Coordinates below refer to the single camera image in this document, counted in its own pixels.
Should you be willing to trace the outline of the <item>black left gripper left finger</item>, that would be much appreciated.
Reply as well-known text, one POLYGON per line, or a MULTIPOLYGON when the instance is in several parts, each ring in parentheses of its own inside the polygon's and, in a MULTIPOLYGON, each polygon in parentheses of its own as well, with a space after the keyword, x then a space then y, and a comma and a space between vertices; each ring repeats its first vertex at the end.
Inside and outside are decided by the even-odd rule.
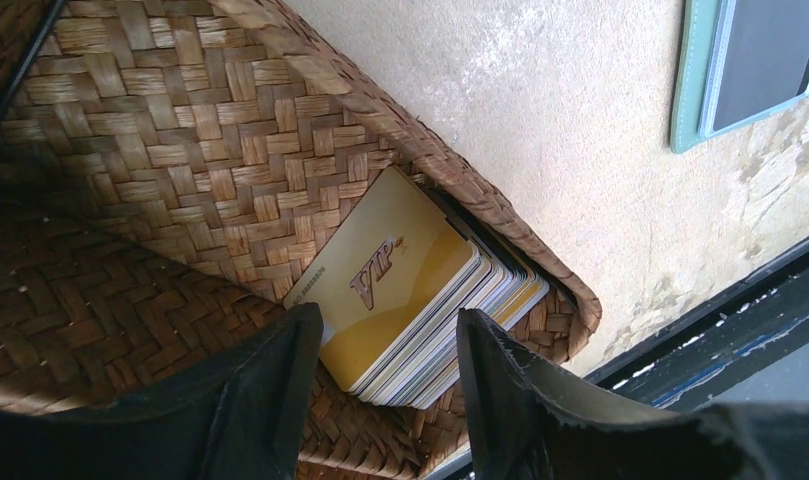
POLYGON ((0 479, 291 479, 322 331, 301 304, 106 407, 0 410, 0 479))

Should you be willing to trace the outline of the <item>dark grey card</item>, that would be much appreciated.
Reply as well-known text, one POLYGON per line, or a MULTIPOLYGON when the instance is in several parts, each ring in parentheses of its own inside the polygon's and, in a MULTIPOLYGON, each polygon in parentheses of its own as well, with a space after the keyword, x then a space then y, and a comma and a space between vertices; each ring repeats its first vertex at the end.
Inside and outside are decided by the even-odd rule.
POLYGON ((809 95, 809 1, 723 1, 701 129, 729 130, 809 95))

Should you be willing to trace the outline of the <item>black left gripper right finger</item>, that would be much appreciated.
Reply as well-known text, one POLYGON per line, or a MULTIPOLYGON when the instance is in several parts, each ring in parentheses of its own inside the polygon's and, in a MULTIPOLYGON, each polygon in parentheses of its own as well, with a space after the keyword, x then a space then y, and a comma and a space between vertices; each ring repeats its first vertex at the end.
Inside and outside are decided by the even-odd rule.
POLYGON ((654 408, 537 355, 478 309, 459 312, 456 343, 479 479, 809 479, 809 404, 654 408))

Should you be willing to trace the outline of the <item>teal leather card holder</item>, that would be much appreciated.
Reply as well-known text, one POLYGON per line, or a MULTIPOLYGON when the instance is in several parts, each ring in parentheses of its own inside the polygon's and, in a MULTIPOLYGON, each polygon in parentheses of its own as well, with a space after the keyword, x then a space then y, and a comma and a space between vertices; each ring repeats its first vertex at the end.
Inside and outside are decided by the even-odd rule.
POLYGON ((685 5, 670 147, 682 154, 809 96, 809 1, 685 5))

